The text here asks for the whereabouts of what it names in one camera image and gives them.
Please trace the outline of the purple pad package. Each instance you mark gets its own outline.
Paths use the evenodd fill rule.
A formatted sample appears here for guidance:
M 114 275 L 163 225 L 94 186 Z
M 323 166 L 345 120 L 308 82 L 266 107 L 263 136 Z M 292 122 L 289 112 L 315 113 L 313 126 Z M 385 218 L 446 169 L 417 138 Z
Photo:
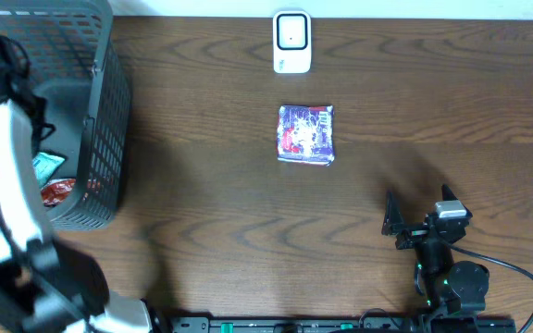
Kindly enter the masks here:
M 278 111 L 278 160 L 329 166 L 335 159 L 333 116 L 332 105 L 282 105 Z

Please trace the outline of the red orange snack wrapper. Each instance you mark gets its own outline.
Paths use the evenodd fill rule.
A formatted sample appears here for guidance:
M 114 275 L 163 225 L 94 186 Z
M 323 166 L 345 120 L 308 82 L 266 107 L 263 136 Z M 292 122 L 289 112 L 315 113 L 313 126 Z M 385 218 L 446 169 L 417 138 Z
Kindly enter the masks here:
M 41 189 L 41 197 L 45 207 L 56 207 L 67 200 L 76 185 L 75 179 L 53 179 L 48 181 Z M 86 201 L 92 190 L 98 193 L 102 189 L 102 183 L 97 179 L 87 181 L 86 192 L 81 196 L 82 201 Z

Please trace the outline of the teal wipes packet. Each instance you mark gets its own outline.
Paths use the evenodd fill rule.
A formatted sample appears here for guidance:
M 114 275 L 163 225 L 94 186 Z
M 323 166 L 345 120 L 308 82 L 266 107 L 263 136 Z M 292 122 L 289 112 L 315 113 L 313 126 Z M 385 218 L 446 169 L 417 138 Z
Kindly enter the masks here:
M 44 187 L 54 173 L 64 164 L 66 159 L 62 156 L 39 152 L 32 159 L 32 167 L 38 186 Z

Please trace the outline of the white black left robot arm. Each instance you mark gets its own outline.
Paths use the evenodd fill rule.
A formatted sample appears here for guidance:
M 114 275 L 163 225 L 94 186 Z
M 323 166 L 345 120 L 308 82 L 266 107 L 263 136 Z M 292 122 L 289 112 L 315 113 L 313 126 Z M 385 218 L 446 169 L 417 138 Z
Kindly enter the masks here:
M 61 241 L 32 158 L 46 101 L 28 83 L 17 42 L 0 35 L 0 325 L 11 332 L 156 332 L 141 300 L 111 291 L 89 255 Z

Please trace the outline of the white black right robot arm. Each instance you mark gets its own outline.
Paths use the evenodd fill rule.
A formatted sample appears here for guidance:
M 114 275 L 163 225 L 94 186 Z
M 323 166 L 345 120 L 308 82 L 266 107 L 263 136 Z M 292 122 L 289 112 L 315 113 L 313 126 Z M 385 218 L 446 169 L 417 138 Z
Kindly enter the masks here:
M 462 320 L 468 332 L 477 332 L 476 315 L 486 309 L 490 273 L 484 265 L 453 259 L 452 246 L 466 235 L 472 213 L 447 185 L 441 186 L 441 194 L 422 222 L 408 224 L 389 192 L 381 233 L 395 237 L 398 250 L 415 251 L 415 289 L 429 306 L 417 316 L 417 329 L 446 332 Z

